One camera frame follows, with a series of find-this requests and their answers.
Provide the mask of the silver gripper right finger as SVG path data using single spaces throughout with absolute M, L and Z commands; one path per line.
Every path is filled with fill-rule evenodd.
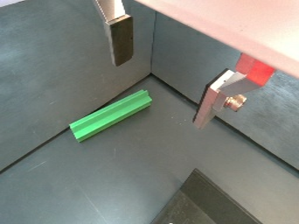
M 195 126 L 202 129 L 225 108 L 238 112 L 247 101 L 243 94 L 262 88 L 274 72 L 269 64 L 242 53 L 237 69 L 226 69 L 206 87 L 194 117 Z

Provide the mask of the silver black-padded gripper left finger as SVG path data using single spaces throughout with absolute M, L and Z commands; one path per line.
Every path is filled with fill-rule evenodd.
M 103 18 L 113 63 L 117 67 L 134 56 L 134 18 L 122 0 L 93 0 Z

